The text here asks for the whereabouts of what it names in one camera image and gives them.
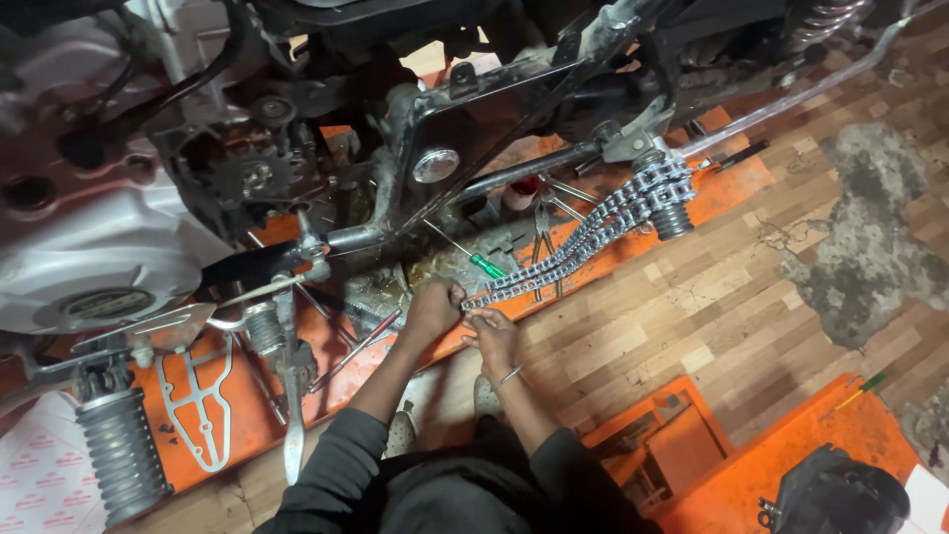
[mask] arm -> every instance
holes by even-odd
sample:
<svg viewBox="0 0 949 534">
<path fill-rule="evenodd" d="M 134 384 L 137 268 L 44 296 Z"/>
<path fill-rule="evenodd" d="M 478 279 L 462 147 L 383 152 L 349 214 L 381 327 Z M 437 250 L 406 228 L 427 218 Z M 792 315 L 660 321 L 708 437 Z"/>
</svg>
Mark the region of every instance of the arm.
<svg viewBox="0 0 949 534">
<path fill-rule="evenodd" d="M 491 380 L 505 415 L 530 457 L 530 471 L 564 517 L 584 518 L 577 528 L 598 532 L 661 532 L 643 519 L 600 462 L 570 429 L 563 428 L 530 388 L 521 373 L 511 374 L 517 350 L 517 327 L 497 310 L 469 311 L 464 326 L 476 336 L 462 340 L 481 351 L 481 372 Z"/>
<path fill-rule="evenodd" d="M 284 491 L 277 515 L 257 532 L 342 532 L 385 451 L 388 426 L 421 354 L 461 317 L 465 293 L 433 277 L 417 291 L 405 328 L 389 354 L 320 436 L 296 485 Z"/>
</svg>

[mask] wooden floor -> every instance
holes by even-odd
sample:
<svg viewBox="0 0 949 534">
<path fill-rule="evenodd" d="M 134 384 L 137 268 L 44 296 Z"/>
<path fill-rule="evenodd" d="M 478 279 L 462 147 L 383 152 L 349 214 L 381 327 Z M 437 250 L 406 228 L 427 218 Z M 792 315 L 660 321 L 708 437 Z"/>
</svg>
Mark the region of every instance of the wooden floor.
<svg viewBox="0 0 949 534">
<path fill-rule="evenodd" d="M 680 373 L 695 380 L 735 445 L 841 372 L 885 371 L 878 392 L 897 413 L 935 392 L 949 376 L 946 312 L 906 301 L 861 351 L 848 352 L 830 343 L 782 277 L 776 249 L 813 257 L 824 234 L 801 221 L 825 218 L 840 196 L 817 142 L 845 124 L 882 120 L 928 162 L 930 190 L 909 206 L 910 228 L 949 258 L 946 20 L 937 11 L 908 29 L 874 72 L 750 132 L 753 142 L 772 142 L 762 155 L 772 187 L 521 323 L 525 374 L 565 425 L 589 431 Z M 847 62 L 839 53 L 831 59 Z M 463 439 L 479 366 L 465 352 L 413 379 L 406 408 L 426 446 Z M 320 431 L 309 433 L 309 448 Z M 285 486 L 277 449 L 123 531 L 250 532 L 273 514 Z"/>
</svg>

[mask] drive chain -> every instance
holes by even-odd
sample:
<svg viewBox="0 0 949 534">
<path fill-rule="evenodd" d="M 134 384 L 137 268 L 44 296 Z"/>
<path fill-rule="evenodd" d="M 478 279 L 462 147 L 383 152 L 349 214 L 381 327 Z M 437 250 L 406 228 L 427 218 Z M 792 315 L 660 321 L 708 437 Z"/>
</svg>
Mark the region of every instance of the drive chain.
<svg viewBox="0 0 949 534">
<path fill-rule="evenodd" d="M 685 203 L 695 195 L 692 173 L 684 160 L 652 163 L 593 208 L 557 252 L 491 281 L 487 294 L 466 300 L 461 307 L 484 308 L 568 277 L 606 245 L 646 222 L 652 213 Z"/>
</svg>

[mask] bracelet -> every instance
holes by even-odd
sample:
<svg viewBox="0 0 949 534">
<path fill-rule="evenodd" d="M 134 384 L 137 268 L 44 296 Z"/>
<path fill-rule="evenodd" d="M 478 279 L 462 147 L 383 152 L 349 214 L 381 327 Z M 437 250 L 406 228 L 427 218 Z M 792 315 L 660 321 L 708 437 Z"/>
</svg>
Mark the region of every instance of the bracelet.
<svg viewBox="0 0 949 534">
<path fill-rule="evenodd" d="M 496 385 L 496 386 L 493 386 L 493 387 L 491 388 L 491 391 L 497 391 L 498 388 L 500 388 L 501 386 L 503 386 L 504 383 L 507 382 L 510 378 L 512 378 L 514 375 L 518 374 L 519 372 L 521 372 L 521 368 L 522 368 L 522 367 L 524 367 L 524 364 L 518 365 L 517 367 L 514 368 L 513 371 L 511 371 L 511 374 L 509 374 L 509 375 L 505 376 L 504 378 L 501 378 L 500 380 L 498 380 L 498 381 L 497 381 L 497 385 Z"/>
</svg>

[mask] hand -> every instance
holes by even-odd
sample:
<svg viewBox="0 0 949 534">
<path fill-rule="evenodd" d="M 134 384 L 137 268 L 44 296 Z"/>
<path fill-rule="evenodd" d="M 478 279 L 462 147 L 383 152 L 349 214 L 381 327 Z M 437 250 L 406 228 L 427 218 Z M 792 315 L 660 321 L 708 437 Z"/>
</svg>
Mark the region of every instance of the hand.
<svg viewBox="0 0 949 534">
<path fill-rule="evenodd" d="M 474 330 L 476 336 L 463 335 L 461 340 L 481 351 L 481 373 L 496 384 L 514 370 L 517 353 L 517 327 L 498 310 L 474 308 L 468 311 L 462 326 Z"/>
<path fill-rule="evenodd" d="M 465 290 L 444 277 L 431 277 L 415 291 L 405 318 L 405 331 L 420 334 L 428 343 L 448 332 L 461 318 Z"/>
</svg>

